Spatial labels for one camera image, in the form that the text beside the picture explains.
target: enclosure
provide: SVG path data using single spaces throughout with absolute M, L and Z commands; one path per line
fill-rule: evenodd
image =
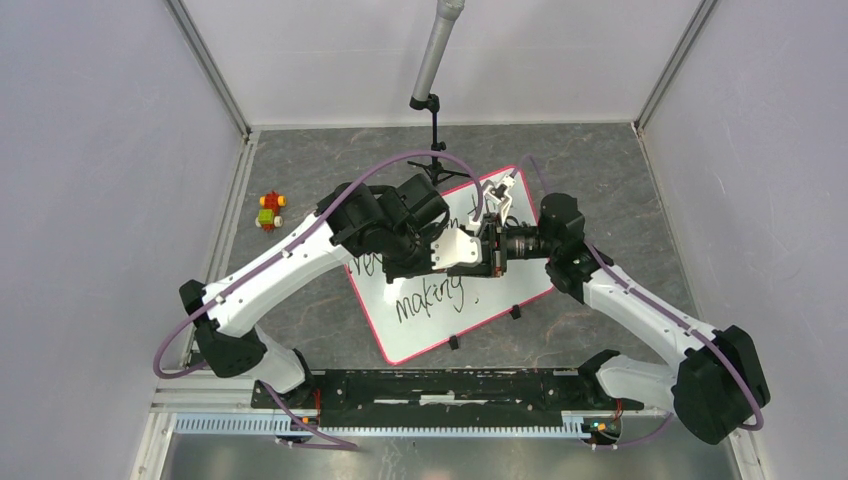
M 844 478 L 848 5 L 837 1 L 469 0 L 432 87 L 446 152 L 481 176 L 533 154 L 544 180 L 531 168 L 520 177 L 533 215 L 546 186 L 576 197 L 588 237 L 634 281 L 686 318 L 751 335 L 771 391 L 762 430 L 711 446 L 673 421 L 613 452 L 532 429 L 420 430 L 351 437 L 361 452 L 306 452 L 276 444 L 273 431 L 192 423 L 284 416 L 251 408 L 256 386 L 244 375 L 153 374 L 157 346 L 185 316 L 179 287 L 233 275 L 337 185 L 430 149 L 430 114 L 409 95 L 436 3 L 0 7 L 0 476 Z M 418 171 L 397 164 L 374 181 L 399 185 Z M 437 188 L 447 197 L 464 184 Z M 269 232 L 254 223 L 270 191 L 287 203 Z M 518 319 L 479 313 L 450 332 L 458 349 L 437 342 L 393 357 L 349 269 L 259 322 L 314 371 L 560 375 L 605 349 L 659 358 L 557 292 L 516 301 Z M 435 311 L 423 288 L 419 305 Z M 444 309 L 457 316 L 509 295 L 453 288 Z M 408 328 L 432 317 L 408 302 L 404 316 L 391 302 L 381 315 Z M 184 334 L 165 365 L 193 364 L 197 350 Z M 650 433 L 660 413 L 627 409 L 623 438 Z

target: metal frame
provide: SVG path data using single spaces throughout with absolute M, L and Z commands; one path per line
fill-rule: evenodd
M 339 437 L 415 437 L 415 438 L 554 438 L 586 439 L 591 434 L 580 429 L 583 417 L 562 414 L 558 427 L 327 427 L 321 432 Z M 174 433 L 183 435 L 258 435 L 310 437 L 311 433 L 293 428 L 283 412 L 274 413 L 179 413 Z
M 207 281 L 217 280 L 226 272 L 259 135 L 260 132 L 251 134 L 239 150 L 238 160 L 233 168 L 233 179 L 221 210 L 218 233 L 207 258 Z M 196 351 L 192 329 L 189 335 L 186 335 L 180 365 L 188 363 L 193 347 Z M 136 459 L 130 470 L 130 480 L 158 480 L 162 476 L 177 423 L 177 412 L 183 409 L 191 412 L 251 411 L 252 385 L 251 379 L 247 379 L 247 382 L 242 378 L 224 380 L 209 371 L 196 372 L 180 380 L 160 380 L 151 402 Z
M 230 88 L 227 86 L 227 82 L 224 81 L 224 77 L 215 64 L 215 60 L 212 59 L 212 54 L 209 53 L 209 48 L 206 47 L 206 43 L 203 41 L 203 37 L 200 36 L 197 25 L 191 19 L 191 15 L 188 13 L 185 4 L 182 0 L 164 0 L 164 2 L 174 16 L 174 20 L 179 25 L 180 30 L 183 32 L 189 48 L 191 48 L 192 53 L 197 58 L 197 63 L 200 64 L 200 68 L 206 73 L 206 77 L 212 84 L 212 88 L 215 89 L 215 93 L 218 94 L 218 97 L 224 103 L 224 108 L 227 109 L 227 113 L 233 124 L 241 132 L 242 136 L 247 139 L 251 132 L 250 124 L 241 112 L 238 103 L 236 103 L 232 92 L 230 92 Z
M 695 43 L 698 35 L 700 35 L 717 3 L 718 0 L 701 0 L 701 3 L 695 10 L 695 14 L 689 20 L 686 30 L 683 31 L 683 36 L 678 40 L 677 46 L 671 54 L 671 58 L 668 59 L 668 63 L 666 63 L 663 72 L 660 74 L 660 78 L 657 79 L 657 83 L 654 85 L 653 90 L 651 90 L 651 94 L 648 95 L 648 100 L 642 107 L 642 111 L 639 112 L 639 116 L 633 122 L 633 127 L 638 132 L 644 130 L 645 126 L 651 120 L 654 111 L 657 109 L 657 105 L 659 105 L 663 96 L 665 96 L 665 92 L 677 75 L 678 70 L 680 70 L 680 66 L 689 54 L 692 44 Z
M 288 422 L 279 411 L 271 409 L 253 409 L 250 399 L 253 394 L 254 380 L 246 376 L 229 379 L 216 377 L 210 371 L 200 371 L 177 380 L 160 382 L 153 397 L 141 445 L 130 474 L 130 480 L 158 480 L 164 472 L 167 453 L 175 433 L 216 434 L 215 432 L 241 435 L 270 435 L 283 432 L 286 436 L 301 433 L 288 430 Z M 315 410 L 294 410 L 298 416 L 314 416 Z M 424 432 L 424 436 L 484 436 L 484 437 L 558 437 L 576 439 L 569 433 L 568 425 L 576 419 L 585 417 L 608 417 L 611 411 L 564 411 L 562 431 L 544 429 L 524 429 L 521 431 L 494 432 Z M 628 417 L 659 417 L 663 412 L 648 409 L 638 412 L 625 412 Z M 191 425 L 192 421 L 207 422 L 206 425 Z M 348 431 L 329 431 L 344 436 L 404 436 L 403 431 L 369 432 L 350 429 Z M 742 480 L 765 480 L 769 478 L 763 469 L 758 453 L 756 436 L 752 432 L 737 430 L 729 437 Z

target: microphone stand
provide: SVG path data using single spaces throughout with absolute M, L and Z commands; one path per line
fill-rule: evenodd
M 434 152 L 442 152 L 447 149 L 447 144 L 445 142 L 439 141 L 439 97 L 433 93 L 427 95 L 427 102 L 413 102 L 410 103 L 410 106 L 416 110 L 429 110 L 433 115 L 433 143 L 430 144 L 430 150 Z M 430 178 L 430 183 L 433 184 L 434 187 L 438 186 L 440 183 L 443 183 L 453 177 L 468 177 L 469 175 L 465 172 L 458 172 L 456 170 L 448 170 L 443 165 L 442 162 L 439 161 L 438 157 L 432 157 L 430 159 L 430 164 L 426 165 L 423 163 L 408 161 L 410 165 L 421 168 L 427 174 L 427 177 Z

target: toy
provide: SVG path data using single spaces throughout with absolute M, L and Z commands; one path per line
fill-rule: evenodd
M 286 206 L 286 197 L 271 190 L 271 193 L 259 197 L 259 215 L 256 217 L 256 226 L 270 232 L 275 228 L 283 226 L 283 217 L 280 216 L 280 207 Z

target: purple cable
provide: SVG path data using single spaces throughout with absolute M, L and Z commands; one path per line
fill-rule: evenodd
M 295 238 L 289 244 L 287 244 L 283 248 L 283 250 L 285 252 L 291 253 L 295 248 L 297 248 L 299 245 L 301 245 L 303 242 L 305 242 L 306 239 L 308 239 L 313 233 L 315 233 L 316 230 L 318 230 L 318 228 L 321 227 L 321 225 L 327 220 L 327 217 L 329 217 L 339 207 L 339 205 L 342 202 L 344 202 L 344 200 L 348 197 L 348 195 L 351 194 L 351 192 L 353 192 L 353 190 L 356 187 L 358 187 L 365 180 L 367 180 L 369 177 L 371 177 L 372 175 L 377 173 L 377 171 L 379 171 L 379 170 L 381 170 L 385 167 L 388 167 L 389 165 L 392 165 L 394 163 L 400 162 L 402 160 L 406 160 L 406 159 L 409 159 L 409 158 L 416 158 L 416 157 L 439 157 L 439 158 L 451 161 L 451 162 L 459 165 L 460 168 L 462 168 L 463 170 L 465 170 L 465 172 L 468 173 L 468 175 L 471 177 L 471 180 L 474 182 L 474 185 L 477 187 L 477 210 L 474 213 L 474 220 L 476 221 L 476 220 L 480 219 L 480 215 L 483 214 L 483 186 L 480 184 L 480 180 L 474 174 L 474 171 L 471 170 L 471 167 L 469 167 L 468 164 L 465 163 L 463 160 L 461 160 L 461 159 L 459 159 L 459 158 L 457 158 L 457 157 L 455 157 L 455 156 L 453 156 L 449 153 L 446 153 L 446 152 L 435 152 L 435 151 L 431 151 L 431 150 L 411 150 L 411 151 L 406 152 L 406 153 L 400 153 L 400 154 L 395 155 L 393 157 L 389 157 L 389 158 L 383 160 L 382 162 L 374 165 L 373 167 L 369 168 L 368 170 L 366 170 L 365 173 L 360 175 L 359 178 L 357 178 L 356 180 L 353 181 L 353 183 L 348 185 L 348 187 L 341 193 L 341 195 L 339 195 L 333 201 L 333 203 L 331 203 L 330 206 L 327 207 L 326 210 L 324 210 L 324 213 L 322 213 L 321 216 L 318 217 L 318 220 L 316 220 L 315 223 L 310 225 L 309 228 L 307 228 L 301 235 L 299 235 L 297 238 Z M 268 267 L 270 267 L 271 265 L 276 263 L 281 258 L 283 258 L 282 255 L 274 255 L 271 258 L 269 258 L 268 260 L 265 260 L 264 262 L 260 263 L 259 265 L 256 266 L 256 268 L 254 268 L 253 270 L 244 274 L 241 278 L 234 281 L 227 288 L 221 290 L 221 292 L 218 294 L 218 296 L 226 298 L 231 293 L 233 293 L 237 288 L 244 285 L 246 282 L 248 282 L 253 277 L 255 277 L 255 276 L 259 275 L 260 273 L 262 273 L 263 271 L 265 271 Z M 206 313 L 209 309 L 211 309 L 212 307 L 214 307 L 217 304 L 218 304 L 218 302 L 214 299 L 210 300 L 208 303 L 205 303 L 203 306 L 201 306 L 199 309 L 197 309 L 191 315 L 189 315 L 188 318 L 186 318 L 185 320 L 180 322 L 165 337 L 165 340 L 162 341 L 162 343 L 159 345 L 159 348 L 156 350 L 156 355 L 153 356 L 153 373 L 155 373 L 157 377 L 163 378 L 163 379 L 180 378 L 180 377 L 184 377 L 184 376 L 188 375 L 191 372 L 197 371 L 197 370 L 199 370 L 199 369 L 201 369 L 201 368 L 203 368 L 207 365 L 207 363 L 204 361 L 204 362 L 198 363 L 196 365 L 193 365 L 191 367 L 188 367 L 185 370 L 181 370 L 181 371 L 175 372 L 175 373 L 163 372 L 162 367 L 161 367 L 162 356 L 165 354 L 165 351 L 168 349 L 168 346 L 171 345 L 171 342 L 173 342 L 174 339 L 177 338 L 177 335 L 179 335 L 180 332 L 183 331 L 183 329 L 185 329 L 191 322 L 196 320 L 200 315 Z
M 624 443 L 616 443 L 615 445 L 592 445 L 592 450 L 618 450 L 622 447 L 635 447 L 643 443 L 648 443 L 651 440 L 659 437 L 669 427 L 669 425 L 671 425 L 672 419 L 674 419 L 674 415 L 669 413 L 668 415 L 666 415 L 665 420 L 663 420 L 663 423 L 661 423 L 656 430 L 649 433 L 648 435 L 645 435 L 642 438 L 637 438 L 636 440 L 630 440 L 629 442 Z
M 292 446 L 294 448 L 311 448 L 311 449 L 314 449 L 314 450 L 346 450 L 346 451 L 349 451 L 349 452 L 355 452 L 355 451 L 359 450 L 359 446 L 355 443 L 348 442 L 347 440 L 342 440 L 341 438 L 333 437 L 332 435 L 327 435 L 326 433 L 321 433 L 321 432 L 318 431 L 317 428 L 313 427 L 312 425 L 304 423 L 303 420 L 298 418 L 297 415 L 295 415 L 294 413 L 292 413 L 291 410 L 289 410 L 289 407 L 286 406 L 286 403 L 283 402 L 283 399 L 280 398 L 279 395 L 277 395 L 277 392 L 275 392 L 274 389 L 271 388 L 270 385 L 268 385 L 267 383 L 265 383 L 261 380 L 259 381 L 259 383 L 261 383 L 262 386 L 265 387 L 265 390 L 267 390 L 268 394 L 271 395 L 271 398 L 274 399 L 274 403 L 276 403 L 277 406 L 280 407 L 280 409 L 282 409 L 283 412 L 285 412 L 286 415 L 288 415 L 289 418 L 291 418 L 292 421 L 295 424 L 297 424 L 298 427 L 312 433 L 316 437 L 323 438 L 324 440 L 326 440 L 328 442 L 335 443 L 335 445 L 323 445 L 323 444 L 314 445 L 314 444 L 308 444 L 308 443 L 290 443 L 289 444 L 290 446 Z
M 545 191 L 545 195 L 551 193 L 551 187 L 550 185 L 548 185 L 548 181 L 545 179 L 545 175 L 542 173 L 542 169 L 539 168 L 539 163 L 536 161 L 536 157 L 529 153 L 521 157 L 521 160 L 518 162 L 518 165 L 516 165 L 516 167 L 512 170 L 509 176 L 515 178 L 515 176 L 518 175 L 518 171 L 521 170 L 521 167 L 528 160 L 530 161 L 530 163 L 533 164 L 533 168 L 536 170 L 536 175 L 539 176 L 539 181 L 542 182 L 542 190 Z
M 654 299 L 648 297 L 644 293 L 628 285 L 628 283 L 624 281 L 624 279 L 622 279 L 620 276 L 618 276 L 615 272 L 612 271 L 609 265 L 604 263 L 603 259 L 601 259 L 601 256 L 598 254 L 598 251 L 588 239 L 585 240 L 585 243 L 586 247 L 589 249 L 589 252 L 591 252 L 592 257 L 594 257 L 595 261 L 598 262 L 601 268 L 604 269 L 604 272 L 606 272 L 607 275 L 612 277 L 612 279 L 615 280 L 616 283 L 621 285 L 621 287 L 624 288 L 625 291 L 630 292 L 631 294 L 633 294 L 634 297 L 648 304 L 651 308 L 653 308 L 654 310 L 674 322 L 678 327 L 689 332 L 690 335 L 692 335 L 698 341 L 703 343 L 704 346 L 707 347 L 707 349 L 709 349 L 709 351 L 712 352 L 713 355 L 716 356 L 716 358 L 718 358 L 718 361 L 721 362 L 724 368 L 727 369 L 727 372 L 730 373 L 730 376 L 733 377 L 733 381 L 736 382 L 736 385 L 739 386 L 739 390 L 742 391 L 742 395 L 744 395 L 745 400 L 748 401 L 748 405 L 750 405 L 751 411 L 754 412 L 754 424 L 748 425 L 743 423 L 739 426 L 739 428 L 743 430 L 761 430 L 763 428 L 763 424 L 765 423 L 765 420 L 763 419 L 763 412 L 762 410 L 760 410 L 760 406 L 759 404 L 757 404 L 757 400 L 754 398 L 754 394 L 751 393 L 751 389 L 748 388 L 748 385 L 745 383 L 745 380 L 742 378 L 742 375 L 740 375 L 739 371 L 736 370 L 736 367 L 734 367 L 733 364 L 730 363 L 730 360 L 727 358 L 727 356 L 722 353 L 722 351 L 719 350 L 719 348 L 715 346 L 713 342 L 707 339 L 704 334 L 702 334 L 698 330 L 692 329 L 692 326 L 689 325 L 685 320 L 678 317 L 669 309 L 663 307 L 662 305 L 654 301 Z

